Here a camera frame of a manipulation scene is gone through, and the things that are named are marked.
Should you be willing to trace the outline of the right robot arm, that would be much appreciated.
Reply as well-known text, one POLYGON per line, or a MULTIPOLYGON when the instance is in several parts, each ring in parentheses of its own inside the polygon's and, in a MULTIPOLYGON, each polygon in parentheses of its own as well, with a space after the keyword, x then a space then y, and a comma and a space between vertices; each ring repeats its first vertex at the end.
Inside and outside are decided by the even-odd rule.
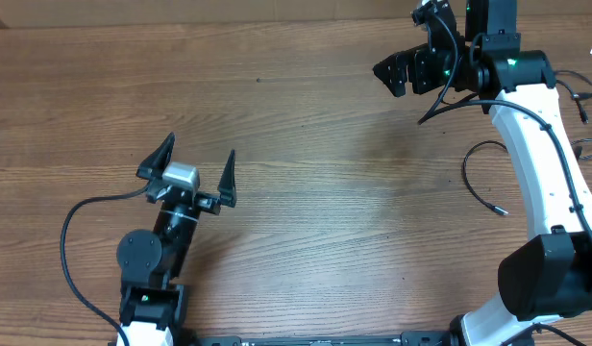
POLYGON ((404 332, 403 345, 530 345, 537 332, 592 310, 592 193, 560 115, 546 54, 525 51, 513 1, 470 1, 463 31, 446 1, 412 12, 426 43, 374 66, 394 96, 467 91, 489 115, 524 198, 528 240, 498 269, 496 295, 445 332, 404 332))

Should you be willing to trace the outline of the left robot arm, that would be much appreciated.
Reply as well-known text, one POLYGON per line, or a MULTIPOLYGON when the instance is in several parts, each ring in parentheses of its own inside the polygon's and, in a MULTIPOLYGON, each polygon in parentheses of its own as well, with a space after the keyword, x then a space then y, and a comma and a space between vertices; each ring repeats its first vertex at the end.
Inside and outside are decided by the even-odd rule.
POLYGON ((216 194, 200 189, 198 169, 171 160, 176 137, 163 143, 137 168, 147 182, 146 200, 161 203, 154 228, 123 236, 116 250, 121 270, 118 345, 176 345, 186 318, 188 289, 173 280, 203 213, 217 215, 236 204, 235 151, 225 164, 216 194))

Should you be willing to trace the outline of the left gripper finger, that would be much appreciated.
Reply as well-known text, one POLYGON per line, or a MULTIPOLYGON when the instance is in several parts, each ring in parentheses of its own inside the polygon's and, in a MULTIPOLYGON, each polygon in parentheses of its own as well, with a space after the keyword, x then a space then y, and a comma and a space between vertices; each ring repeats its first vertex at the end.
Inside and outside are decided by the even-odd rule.
POLYGON ((237 202, 234 169, 235 149, 232 149, 217 188, 220 203, 229 208, 234 208, 237 202))
POLYGON ((176 136, 171 132, 162 144, 138 166, 136 176, 151 181, 160 178, 170 163, 176 136))

